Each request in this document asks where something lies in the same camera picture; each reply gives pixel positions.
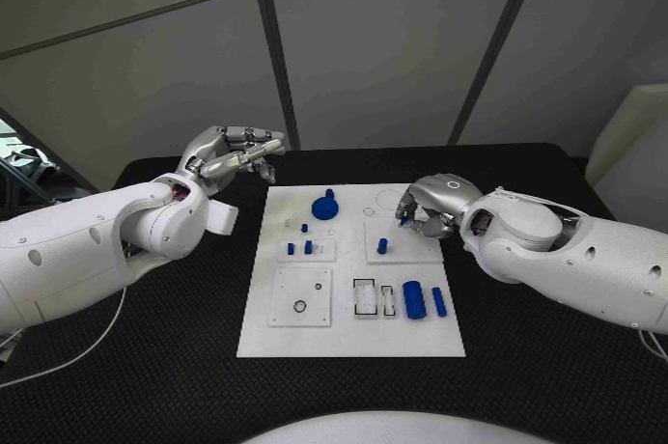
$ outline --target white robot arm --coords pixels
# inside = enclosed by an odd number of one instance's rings
[[[229,235],[238,210],[209,196],[239,170],[274,181],[262,157],[285,152],[283,139],[280,132],[213,126],[189,144],[174,174],[0,223],[0,333],[108,297],[187,256],[205,230]],[[141,249],[130,258],[121,240]]]
[[[412,220],[417,206],[425,222]],[[597,319],[668,334],[668,235],[502,188],[483,195],[451,174],[410,186],[397,218],[436,238],[459,228],[464,249],[500,282],[525,283]]]

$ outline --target black table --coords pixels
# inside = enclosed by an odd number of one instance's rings
[[[483,192],[502,185],[609,217],[551,145],[298,152],[274,165],[280,185],[453,172]],[[117,186],[176,166],[176,158],[137,161]],[[496,282],[459,237],[441,247],[466,358],[236,359],[265,192],[255,176],[238,176],[216,195],[241,210],[234,236],[206,234],[192,255],[130,287],[117,324],[78,363],[0,390],[3,442],[235,442],[362,409],[457,415],[557,442],[668,441],[668,369],[636,332]],[[118,300],[30,328],[0,380],[69,360]]]

